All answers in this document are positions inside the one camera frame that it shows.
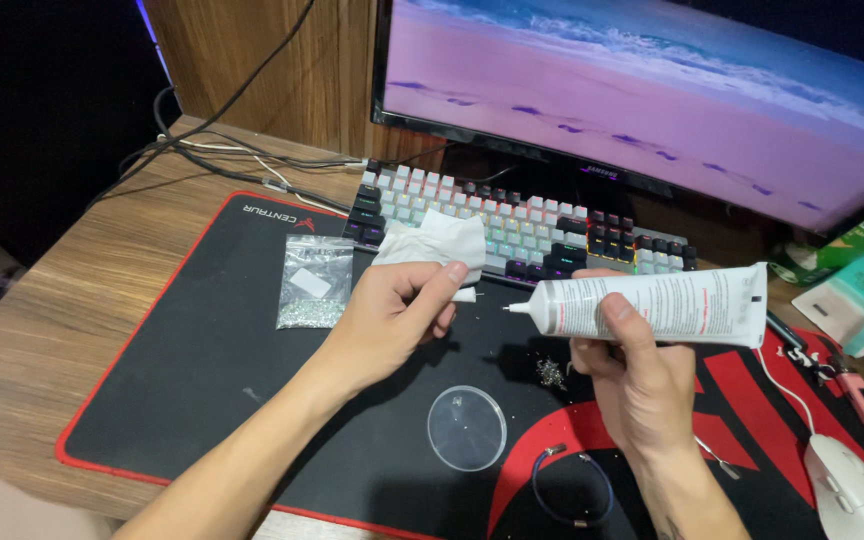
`white mouse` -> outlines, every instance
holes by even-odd
[[[828,540],[864,539],[864,462],[834,438],[812,435],[805,469]]]

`mouse pad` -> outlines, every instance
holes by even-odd
[[[92,394],[55,444],[62,463],[166,485],[258,410],[299,370],[328,330],[276,330],[285,237],[339,236],[328,212],[233,193],[179,265]],[[354,279],[372,256],[356,251]],[[270,503],[276,510],[407,538],[654,538],[627,462],[602,424],[588,377],[565,390],[540,385],[537,362],[562,370],[565,339],[540,335],[531,319],[502,311],[530,292],[487,280],[460,304],[449,335],[419,348],[388,379],[349,402],[295,460]],[[810,351],[834,344],[802,332]],[[773,376],[805,399],[820,434],[864,460],[864,428],[834,384],[762,348]],[[694,429],[741,478],[706,463],[753,538],[824,538],[802,463],[809,431],[748,349],[702,346]],[[471,386],[498,403],[508,440],[479,472],[451,469],[431,448],[426,419],[446,389]],[[559,514],[582,519],[606,501],[606,486],[578,454],[608,474],[615,506],[605,524],[574,529],[537,504],[532,465],[548,447],[539,492]]]

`tattoo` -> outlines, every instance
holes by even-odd
[[[686,538],[679,532],[679,528],[675,525],[675,522],[672,521],[672,518],[666,517],[665,521],[669,523],[669,529],[667,532],[660,530],[658,532],[658,540],[686,540]]]

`mechanical keyboard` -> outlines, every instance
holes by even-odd
[[[485,226],[486,276],[518,283],[568,279],[581,268],[629,274],[695,270],[697,252],[682,236],[637,227],[631,217],[569,202],[461,182],[410,169],[366,171],[342,236],[375,251],[394,221],[420,227],[430,211]]]

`monitor screen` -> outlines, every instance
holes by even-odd
[[[864,208],[864,42],[828,30],[840,51],[660,0],[393,0],[381,107],[821,233]]]

